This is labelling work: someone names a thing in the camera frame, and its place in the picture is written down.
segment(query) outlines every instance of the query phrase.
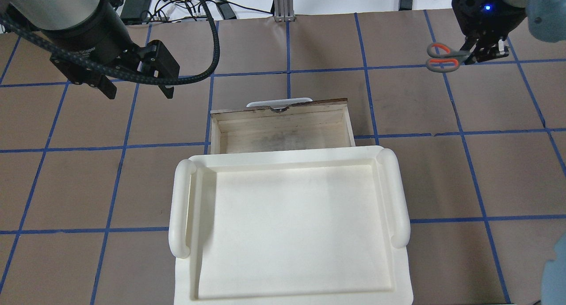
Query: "white plastic tray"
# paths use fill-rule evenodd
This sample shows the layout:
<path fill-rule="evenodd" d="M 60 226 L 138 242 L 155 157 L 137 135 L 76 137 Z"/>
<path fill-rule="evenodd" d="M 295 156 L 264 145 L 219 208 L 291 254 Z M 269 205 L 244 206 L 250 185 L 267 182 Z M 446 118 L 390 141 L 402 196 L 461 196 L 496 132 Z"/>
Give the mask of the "white plastic tray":
<path fill-rule="evenodd" d="M 173 188 L 175 305 L 410 305 L 409 235 L 389 149 L 193 156 Z"/>

